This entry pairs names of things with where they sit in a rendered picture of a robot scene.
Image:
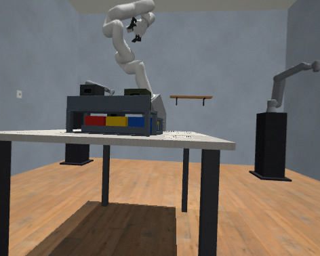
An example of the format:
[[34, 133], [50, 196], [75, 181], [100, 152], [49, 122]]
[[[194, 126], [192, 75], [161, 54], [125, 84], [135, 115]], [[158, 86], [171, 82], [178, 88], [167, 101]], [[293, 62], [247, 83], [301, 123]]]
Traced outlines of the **yellow bin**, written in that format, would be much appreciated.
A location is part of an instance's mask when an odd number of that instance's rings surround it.
[[128, 117], [126, 117], [126, 116], [106, 116], [106, 126], [128, 127]]

